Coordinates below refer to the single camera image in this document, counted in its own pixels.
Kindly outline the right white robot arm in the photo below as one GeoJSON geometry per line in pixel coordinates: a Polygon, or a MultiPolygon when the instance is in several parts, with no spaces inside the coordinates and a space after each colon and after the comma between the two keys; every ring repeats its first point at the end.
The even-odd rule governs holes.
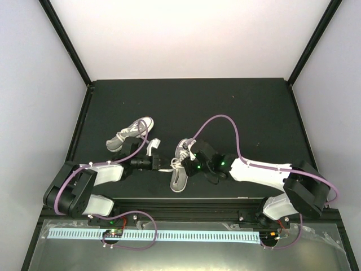
{"type": "Polygon", "coordinates": [[[230,179],[281,192],[263,198],[256,211],[243,215],[246,223],[273,228],[281,218],[297,213],[311,219],[322,215],[331,187],[306,162],[270,164],[241,159],[234,154],[220,154],[210,144],[195,139],[186,139],[179,147],[180,167],[188,177],[203,172],[213,184],[230,179]]]}

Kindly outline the grey sneaker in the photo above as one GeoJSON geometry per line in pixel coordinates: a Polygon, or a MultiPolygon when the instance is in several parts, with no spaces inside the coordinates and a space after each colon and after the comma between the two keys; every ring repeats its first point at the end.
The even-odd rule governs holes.
{"type": "Polygon", "coordinates": [[[127,128],[123,128],[116,135],[107,140],[105,145],[110,152],[118,152],[122,149],[122,145],[127,137],[142,138],[146,132],[150,132],[155,122],[153,118],[146,116],[135,120],[127,128]]]}
{"type": "Polygon", "coordinates": [[[182,161],[184,158],[181,157],[183,152],[182,143],[187,138],[181,140],[177,148],[175,149],[174,157],[170,161],[170,166],[172,168],[172,175],[171,175],[171,181],[170,181],[170,188],[175,193],[182,192],[187,185],[188,176],[182,167],[182,161]]]}

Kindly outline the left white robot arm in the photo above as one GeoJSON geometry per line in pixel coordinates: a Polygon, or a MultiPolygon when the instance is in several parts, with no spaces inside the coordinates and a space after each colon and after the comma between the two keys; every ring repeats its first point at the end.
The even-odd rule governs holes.
{"type": "Polygon", "coordinates": [[[129,177],[134,170],[157,171],[161,158],[157,153],[160,140],[155,138],[145,144],[140,138],[128,137],[115,161],[76,164],[67,161],[60,168],[43,196],[43,204],[57,209],[61,215],[101,216],[108,225],[121,219],[113,199],[93,193],[95,186],[118,182],[129,177]]]}

